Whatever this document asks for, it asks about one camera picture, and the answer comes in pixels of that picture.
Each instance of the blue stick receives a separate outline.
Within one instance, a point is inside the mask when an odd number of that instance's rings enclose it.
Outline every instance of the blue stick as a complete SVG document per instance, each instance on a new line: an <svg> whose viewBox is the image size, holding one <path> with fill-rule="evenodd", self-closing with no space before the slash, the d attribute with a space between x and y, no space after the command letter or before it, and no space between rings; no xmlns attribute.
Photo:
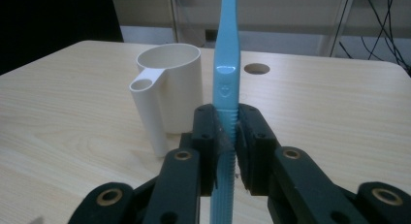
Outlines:
<svg viewBox="0 0 411 224"><path fill-rule="evenodd" d="M222 0L220 25L214 53L212 103L217 109L224 131L232 143L236 140L239 94L239 39L237 0ZM218 161L218 188L211 196L210 223L230 224L233 221L234 175L236 153L223 153Z"/></svg>

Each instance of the blue toothbrush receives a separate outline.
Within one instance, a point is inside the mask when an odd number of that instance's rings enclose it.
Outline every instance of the blue toothbrush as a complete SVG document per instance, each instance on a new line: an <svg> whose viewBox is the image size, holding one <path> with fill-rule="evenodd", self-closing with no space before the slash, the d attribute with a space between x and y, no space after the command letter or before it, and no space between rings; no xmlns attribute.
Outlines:
<svg viewBox="0 0 411 224"><path fill-rule="evenodd" d="M232 143L236 140L239 61L237 0L222 0L214 53L212 103ZM234 150L220 155L217 167L218 188L214 188L211 196L210 223L212 224L230 224L233 221L235 164Z"/></svg>

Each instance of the table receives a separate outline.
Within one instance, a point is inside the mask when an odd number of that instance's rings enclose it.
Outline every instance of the table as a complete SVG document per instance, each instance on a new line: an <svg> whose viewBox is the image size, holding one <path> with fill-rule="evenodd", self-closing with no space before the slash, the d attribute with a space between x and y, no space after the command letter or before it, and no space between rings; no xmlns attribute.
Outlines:
<svg viewBox="0 0 411 224"><path fill-rule="evenodd" d="M154 46L81 42L0 77L0 222L66 223L95 187L138 187L162 159L128 90L136 56ZM213 49L202 48L205 103ZM380 180L411 193L411 79L375 61L241 53L240 101L258 108L282 145L305 150L356 192ZM169 135L173 147L179 136ZM208 223L202 198L201 222ZM267 198L236 179L234 223L270 223Z"/></svg>

